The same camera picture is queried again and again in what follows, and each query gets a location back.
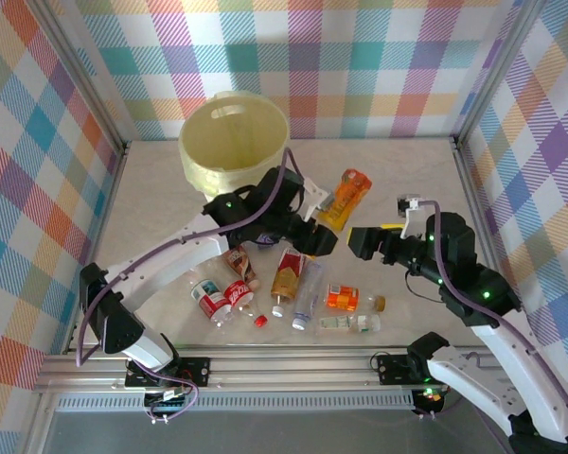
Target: white bottle cap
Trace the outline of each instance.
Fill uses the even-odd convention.
[[[301,331],[304,331],[306,327],[307,327],[307,322],[305,322],[303,319],[294,319],[293,320],[293,328],[294,329],[300,329]]]
[[[272,308],[272,314],[274,314],[276,317],[283,317],[284,316],[284,307],[274,306]]]

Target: tan bottle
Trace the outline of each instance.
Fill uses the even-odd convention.
[[[284,315],[283,306],[296,296],[304,263],[305,256],[293,248],[286,248],[282,253],[272,285],[272,296],[275,298],[272,313],[276,317]]]

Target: bottle cap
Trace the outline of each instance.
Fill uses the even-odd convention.
[[[255,319],[255,325],[259,328],[261,328],[262,326],[264,326],[267,323],[267,317],[265,317],[264,315],[259,315],[256,319]]]
[[[383,312],[385,310],[385,297],[381,295],[375,295],[375,310],[377,312]]]
[[[284,316],[284,307],[274,306],[272,308],[272,314],[274,314],[276,317],[283,317]]]
[[[248,288],[252,291],[257,291],[259,287],[261,287],[261,281],[259,281],[258,279],[255,279],[253,281],[250,281],[247,284]]]
[[[306,326],[307,326],[307,322],[305,322],[303,319],[294,319],[293,320],[293,328],[294,329],[300,329],[301,331],[304,331]]]

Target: clear plastic bottle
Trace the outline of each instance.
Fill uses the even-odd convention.
[[[383,312],[385,310],[385,297],[360,291],[355,287],[329,284],[326,306],[350,312]]]
[[[299,290],[296,292],[294,303],[293,328],[305,330],[307,323],[313,317],[313,310],[320,295],[324,267],[315,260],[306,259],[301,272]]]
[[[231,303],[210,279],[204,279],[198,270],[188,271],[191,297],[200,306],[206,317],[218,328],[232,318]]]
[[[320,319],[320,333],[367,333],[381,329],[377,314],[342,315]]]
[[[267,323],[267,317],[258,310],[257,303],[253,301],[255,293],[244,284],[241,276],[233,271],[221,257],[210,260],[208,274],[220,288],[224,288],[223,294],[232,306],[234,312],[251,317],[256,326],[261,328]]]

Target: orange plastic bottle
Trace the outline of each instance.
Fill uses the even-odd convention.
[[[363,173],[354,168],[348,168],[337,186],[334,202],[329,210],[326,213],[320,213],[318,218],[333,230],[341,232],[354,208],[371,186],[372,182]]]

